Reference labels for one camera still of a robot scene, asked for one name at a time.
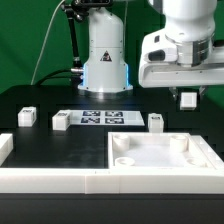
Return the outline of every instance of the white foam block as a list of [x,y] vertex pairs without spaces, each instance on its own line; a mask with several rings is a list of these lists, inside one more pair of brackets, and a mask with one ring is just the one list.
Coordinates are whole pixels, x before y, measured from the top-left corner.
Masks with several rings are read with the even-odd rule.
[[164,129],[164,121],[161,114],[148,115],[148,128],[150,133],[162,133]]
[[18,113],[19,127],[32,127],[36,119],[36,107],[23,107],[23,109]]
[[180,109],[194,110],[197,107],[197,93],[181,93]]
[[60,110],[53,118],[53,130],[66,131],[71,124],[71,111]]
[[12,134],[1,134],[0,135],[0,166],[8,157],[12,149],[13,149]]

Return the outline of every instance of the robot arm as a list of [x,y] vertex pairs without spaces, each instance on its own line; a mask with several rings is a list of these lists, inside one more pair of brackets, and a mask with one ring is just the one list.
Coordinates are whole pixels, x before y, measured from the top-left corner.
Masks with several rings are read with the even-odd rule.
[[213,47],[217,0],[148,1],[166,16],[166,23],[144,38],[139,83],[143,87],[223,84],[224,49]]

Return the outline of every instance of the green wall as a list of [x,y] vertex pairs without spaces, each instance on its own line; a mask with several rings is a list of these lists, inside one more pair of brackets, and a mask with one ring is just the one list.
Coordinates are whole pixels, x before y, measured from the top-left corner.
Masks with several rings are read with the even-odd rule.
[[[53,11],[60,0],[0,1],[0,92],[7,88],[30,84],[43,39]],[[124,19],[124,2],[117,2],[112,12]],[[224,2],[218,2],[215,13],[216,39],[224,39]],[[147,0],[129,2],[126,34],[126,62],[130,65],[130,81],[137,85],[138,63],[144,35],[163,27],[164,17],[156,13]],[[88,23],[76,24],[80,56],[88,58]],[[65,14],[59,10],[41,60],[37,78],[57,69],[70,68],[72,53]],[[49,84],[69,84],[49,81]],[[224,107],[223,87],[211,87],[207,93]]]

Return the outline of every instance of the white plastic tray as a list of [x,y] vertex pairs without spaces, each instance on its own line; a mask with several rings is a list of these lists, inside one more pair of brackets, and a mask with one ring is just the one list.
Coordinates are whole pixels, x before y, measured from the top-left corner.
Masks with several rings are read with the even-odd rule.
[[[175,139],[176,137],[183,137],[185,140],[186,146],[184,150],[178,148],[181,147],[180,145],[178,146],[178,144],[181,144],[181,140],[177,140],[177,142],[174,143],[174,146],[171,145],[172,139]],[[201,149],[200,143],[197,144],[196,140],[187,133],[109,134],[109,168],[112,169],[215,169],[216,163],[217,159],[208,158]]]

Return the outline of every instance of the white platform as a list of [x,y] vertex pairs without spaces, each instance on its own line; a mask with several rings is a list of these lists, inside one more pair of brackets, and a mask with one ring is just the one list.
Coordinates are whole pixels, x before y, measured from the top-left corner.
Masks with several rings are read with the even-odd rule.
[[[129,145],[119,143],[126,146],[122,152],[113,147],[119,134],[129,137]],[[187,148],[173,151],[174,135],[109,133],[108,169],[1,168],[0,193],[224,194],[223,161],[200,136],[180,133],[188,139]],[[135,164],[117,167],[118,157],[131,157]]]

